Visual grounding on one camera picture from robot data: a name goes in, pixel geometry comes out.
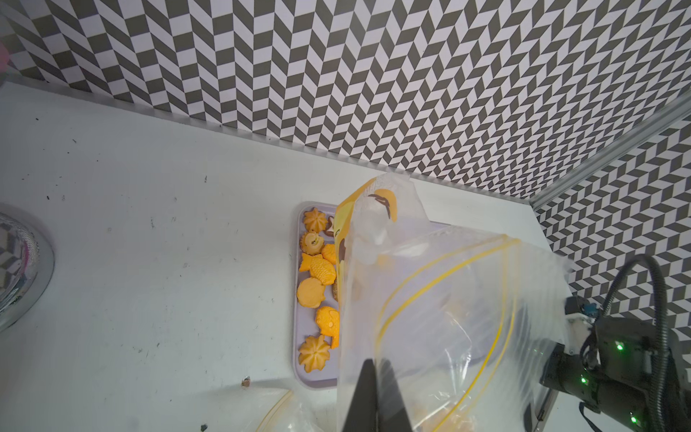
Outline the clear resealable bag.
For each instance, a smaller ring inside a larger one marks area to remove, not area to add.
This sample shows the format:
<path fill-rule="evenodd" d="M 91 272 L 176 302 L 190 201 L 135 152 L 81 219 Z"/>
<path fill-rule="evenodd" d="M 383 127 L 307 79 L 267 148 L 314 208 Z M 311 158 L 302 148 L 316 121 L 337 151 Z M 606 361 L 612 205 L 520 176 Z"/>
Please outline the clear resealable bag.
<path fill-rule="evenodd" d="M 566 338 L 569 261 L 428 219 L 385 174 L 338 205 L 338 429 L 363 365 L 392 363 L 413 431 L 526 431 Z"/>

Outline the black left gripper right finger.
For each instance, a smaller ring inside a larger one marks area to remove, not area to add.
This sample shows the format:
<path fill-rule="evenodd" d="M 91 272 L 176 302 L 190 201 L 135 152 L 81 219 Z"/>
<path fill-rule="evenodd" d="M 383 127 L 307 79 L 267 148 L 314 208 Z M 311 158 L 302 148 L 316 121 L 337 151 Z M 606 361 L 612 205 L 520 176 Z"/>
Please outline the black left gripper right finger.
<path fill-rule="evenodd" d="M 383 359 L 377 369 L 377 420 L 381 432 L 413 431 L 401 388 L 388 359 Z"/>

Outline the orange bear shaped cookie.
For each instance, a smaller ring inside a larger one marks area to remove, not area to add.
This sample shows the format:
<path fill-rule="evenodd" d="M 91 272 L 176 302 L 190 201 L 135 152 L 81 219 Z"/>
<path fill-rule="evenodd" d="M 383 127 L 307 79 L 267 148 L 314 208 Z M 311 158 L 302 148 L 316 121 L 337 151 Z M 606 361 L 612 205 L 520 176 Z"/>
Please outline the orange bear shaped cookie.
<path fill-rule="evenodd" d="M 335 308 L 324 306 L 318 309 L 315 322 L 320 329 L 320 334 L 331 338 L 331 348 L 339 347 L 340 315 Z"/>

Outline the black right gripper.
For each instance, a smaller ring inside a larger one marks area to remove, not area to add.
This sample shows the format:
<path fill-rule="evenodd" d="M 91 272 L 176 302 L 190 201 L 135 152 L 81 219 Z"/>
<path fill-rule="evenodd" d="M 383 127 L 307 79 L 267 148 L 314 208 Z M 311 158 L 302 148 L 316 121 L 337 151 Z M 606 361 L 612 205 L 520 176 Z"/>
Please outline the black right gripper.
<path fill-rule="evenodd" d="M 574 315 L 567 329 L 566 342 L 547 360 L 541 385 L 576 397 L 581 410 L 604 414 L 631 431 L 653 431 L 655 325 Z"/>

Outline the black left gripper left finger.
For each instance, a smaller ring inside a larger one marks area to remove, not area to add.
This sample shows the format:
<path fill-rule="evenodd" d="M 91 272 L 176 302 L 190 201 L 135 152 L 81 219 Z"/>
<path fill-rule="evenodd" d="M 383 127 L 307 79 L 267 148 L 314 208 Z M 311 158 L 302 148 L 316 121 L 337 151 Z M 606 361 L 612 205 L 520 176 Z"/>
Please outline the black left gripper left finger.
<path fill-rule="evenodd" d="M 372 359 L 363 362 L 350 403 L 343 432 L 378 431 L 376 367 Z"/>

